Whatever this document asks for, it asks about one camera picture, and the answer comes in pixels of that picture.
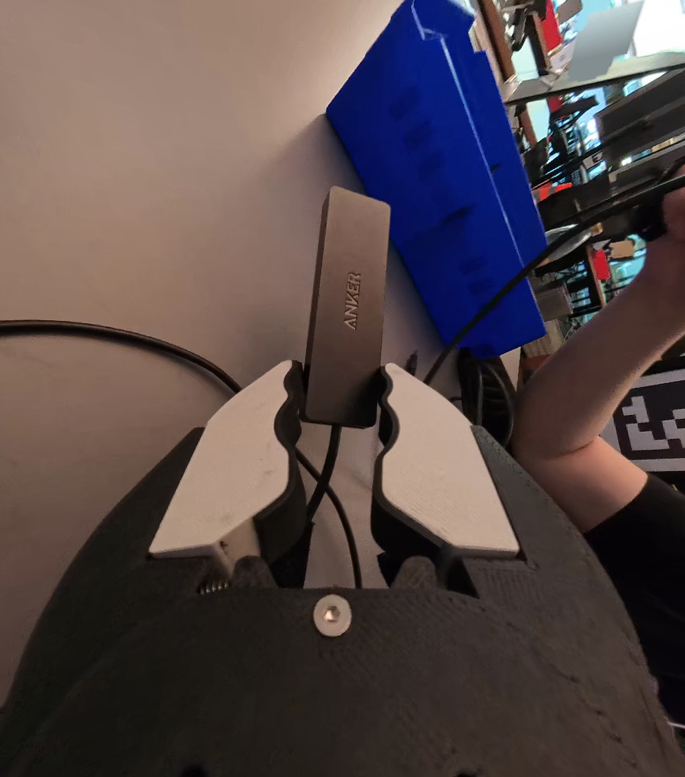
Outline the blue plastic bin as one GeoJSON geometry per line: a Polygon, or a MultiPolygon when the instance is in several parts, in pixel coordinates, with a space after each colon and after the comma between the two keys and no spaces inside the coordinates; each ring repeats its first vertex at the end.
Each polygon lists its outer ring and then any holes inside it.
{"type": "Polygon", "coordinates": [[[548,244],[473,22],[402,2],[325,111],[444,345],[548,244]]]}

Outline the person's black shirt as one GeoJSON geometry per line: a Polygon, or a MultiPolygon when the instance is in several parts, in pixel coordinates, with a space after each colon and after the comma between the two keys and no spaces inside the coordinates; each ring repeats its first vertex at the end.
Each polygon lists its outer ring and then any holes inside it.
{"type": "Polygon", "coordinates": [[[650,476],[584,536],[629,613],[664,708],[685,724],[685,495],[650,476]]]}

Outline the metal storage shelf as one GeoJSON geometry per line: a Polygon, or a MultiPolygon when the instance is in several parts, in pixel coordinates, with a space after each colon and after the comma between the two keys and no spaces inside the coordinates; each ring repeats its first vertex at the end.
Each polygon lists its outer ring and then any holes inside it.
{"type": "Polygon", "coordinates": [[[547,132],[522,155],[527,181],[549,242],[583,219],[573,238],[532,270],[561,275],[582,264],[585,281],[567,286],[588,297],[569,318],[598,312],[607,302],[600,275],[591,277],[591,250],[647,228],[628,206],[613,204],[645,193],[685,164],[685,2],[479,2],[513,34],[511,52],[529,40],[536,78],[512,73],[501,86],[516,140],[531,104],[543,102],[547,132]]]}

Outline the person's right forearm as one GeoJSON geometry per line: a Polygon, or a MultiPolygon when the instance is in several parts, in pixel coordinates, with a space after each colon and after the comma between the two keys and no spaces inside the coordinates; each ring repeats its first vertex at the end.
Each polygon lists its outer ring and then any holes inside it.
{"type": "Polygon", "coordinates": [[[637,286],[637,277],[526,384],[513,435],[521,461],[584,452],[636,380],[685,335],[685,313],[637,286]]]}

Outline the black usb hub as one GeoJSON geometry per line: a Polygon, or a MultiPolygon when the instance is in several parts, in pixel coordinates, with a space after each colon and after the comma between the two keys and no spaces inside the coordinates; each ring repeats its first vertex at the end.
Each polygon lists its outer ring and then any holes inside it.
{"type": "Polygon", "coordinates": [[[375,424],[391,209],[334,186],[322,211],[304,380],[304,419],[375,424]]]}

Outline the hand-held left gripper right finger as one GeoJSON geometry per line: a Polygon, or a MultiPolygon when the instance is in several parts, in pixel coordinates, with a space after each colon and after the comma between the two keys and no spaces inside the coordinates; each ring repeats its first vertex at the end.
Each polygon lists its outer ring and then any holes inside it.
{"type": "Polygon", "coordinates": [[[397,364],[381,374],[376,508],[441,553],[516,557],[521,547],[471,422],[397,364]]]}

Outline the printed marker tag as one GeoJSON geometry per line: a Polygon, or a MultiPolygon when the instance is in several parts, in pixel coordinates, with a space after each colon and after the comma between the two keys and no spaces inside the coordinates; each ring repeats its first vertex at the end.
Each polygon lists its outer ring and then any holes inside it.
{"type": "Polygon", "coordinates": [[[644,471],[685,472],[685,368],[640,378],[602,438],[644,471]]]}

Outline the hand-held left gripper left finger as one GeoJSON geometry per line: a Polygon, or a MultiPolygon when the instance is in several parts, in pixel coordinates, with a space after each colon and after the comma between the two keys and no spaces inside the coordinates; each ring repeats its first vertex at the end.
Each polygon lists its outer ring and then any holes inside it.
{"type": "Polygon", "coordinates": [[[149,547],[152,558],[241,558],[272,565],[300,542],[307,498],[297,442],[303,369],[283,361],[210,418],[149,547]]]}

